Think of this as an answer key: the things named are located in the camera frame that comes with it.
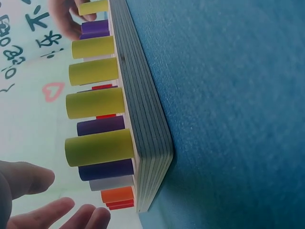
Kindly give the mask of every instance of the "human hand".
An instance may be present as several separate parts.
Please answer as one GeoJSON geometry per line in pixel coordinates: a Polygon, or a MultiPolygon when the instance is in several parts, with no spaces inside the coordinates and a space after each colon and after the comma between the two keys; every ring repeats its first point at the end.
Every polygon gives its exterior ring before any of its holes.
{"type": "MultiPolygon", "coordinates": [[[[54,182],[51,170],[29,163],[0,161],[0,228],[48,229],[73,207],[70,198],[58,199],[35,211],[10,218],[12,200],[46,191],[54,182]]],[[[105,208],[83,205],[61,229],[105,229],[110,213],[105,208]]]]}
{"type": "Polygon", "coordinates": [[[78,8],[82,3],[89,2],[90,0],[48,0],[49,12],[53,17],[55,24],[61,33],[71,40],[78,40],[81,35],[81,26],[73,21],[70,14],[82,18],[85,21],[94,21],[96,14],[89,14],[80,16],[78,8]]]}

